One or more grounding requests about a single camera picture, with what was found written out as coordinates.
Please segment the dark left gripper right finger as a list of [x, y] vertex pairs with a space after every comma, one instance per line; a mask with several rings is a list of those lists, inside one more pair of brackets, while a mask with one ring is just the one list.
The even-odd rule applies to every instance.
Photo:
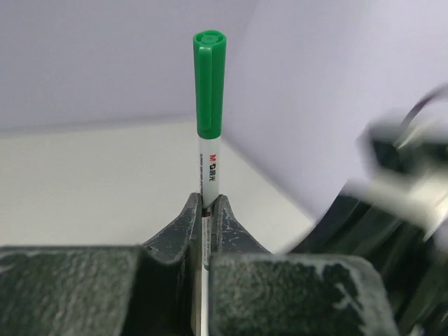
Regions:
[[210, 335], [397, 335], [382, 279], [365, 259], [272, 254], [215, 203], [209, 259]]

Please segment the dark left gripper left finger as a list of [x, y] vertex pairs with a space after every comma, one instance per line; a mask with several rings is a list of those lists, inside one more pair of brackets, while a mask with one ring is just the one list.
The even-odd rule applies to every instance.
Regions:
[[130, 246], [1, 248], [2, 335], [199, 335], [202, 201]]

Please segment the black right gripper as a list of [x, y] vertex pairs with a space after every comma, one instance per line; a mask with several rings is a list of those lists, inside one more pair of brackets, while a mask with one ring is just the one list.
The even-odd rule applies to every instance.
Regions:
[[447, 334], [447, 133], [416, 116], [447, 98], [440, 85], [402, 121], [367, 125], [366, 188], [347, 183], [294, 253], [360, 256], [380, 273], [403, 335]]

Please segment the white pen green end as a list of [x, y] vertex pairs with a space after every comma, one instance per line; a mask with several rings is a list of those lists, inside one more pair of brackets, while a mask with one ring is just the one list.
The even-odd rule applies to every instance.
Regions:
[[202, 197], [202, 308], [201, 335], [208, 335], [207, 299], [209, 257], [211, 255], [211, 233], [214, 203], [219, 196], [219, 162], [221, 138], [199, 138], [200, 194]]

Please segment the green pen cap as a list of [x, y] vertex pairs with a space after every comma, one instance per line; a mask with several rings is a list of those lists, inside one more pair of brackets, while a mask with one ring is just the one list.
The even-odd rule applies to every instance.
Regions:
[[207, 140], [221, 135], [226, 45], [216, 30], [193, 37], [197, 133]]

